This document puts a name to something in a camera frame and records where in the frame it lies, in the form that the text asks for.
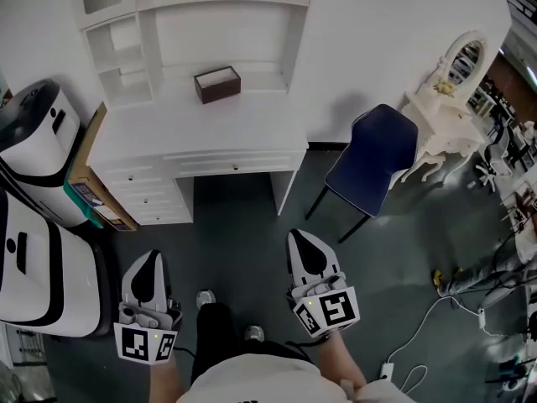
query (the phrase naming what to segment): gray floor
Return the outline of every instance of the gray floor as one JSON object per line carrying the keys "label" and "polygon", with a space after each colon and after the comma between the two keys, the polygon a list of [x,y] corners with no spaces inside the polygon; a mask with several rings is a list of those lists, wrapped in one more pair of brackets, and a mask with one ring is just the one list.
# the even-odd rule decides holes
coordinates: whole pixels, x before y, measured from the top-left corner
{"label": "gray floor", "polygon": [[[289,287],[285,236],[291,228],[303,228],[336,250],[347,281],[356,288],[361,321],[347,329],[344,338],[366,378],[373,380],[380,364],[411,337],[437,298],[431,269],[466,267],[509,234],[500,221],[504,210],[497,197],[467,188],[473,178],[468,166],[446,186],[439,183],[444,170],[425,184],[419,174],[396,185],[382,215],[338,245],[359,212],[329,194],[311,220],[304,220],[337,156],[308,153],[281,217],[274,212],[267,175],[214,176],[196,180],[196,224],[114,234],[122,272],[150,249],[167,257],[173,293],[185,314],[177,344],[196,347],[195,296],[202,288],[212,288],[232,308],[238,330],[255,322],[277,342],[307,340],[284,298]],[[475,307],[480,297],[468,295],[465,302]],[[491,332],[511,333],[521,321],[520,292],[487,311]],[[394,358],[394,383],[402,385],[414,365],[426,364],[429,374],[412,393],[415,400],[491,401],[496,389],[483,382],[495,374],[492,361],[514,351],[519,340],[511,347],[498,346],[478,329],[475,317],[443,301],[418,338]],[[113,337],[47,340],[46,350],[60,402],[147,401],[148,368],[118,359]],[[178,357],[188,385],[192,360],[185,353]]]}

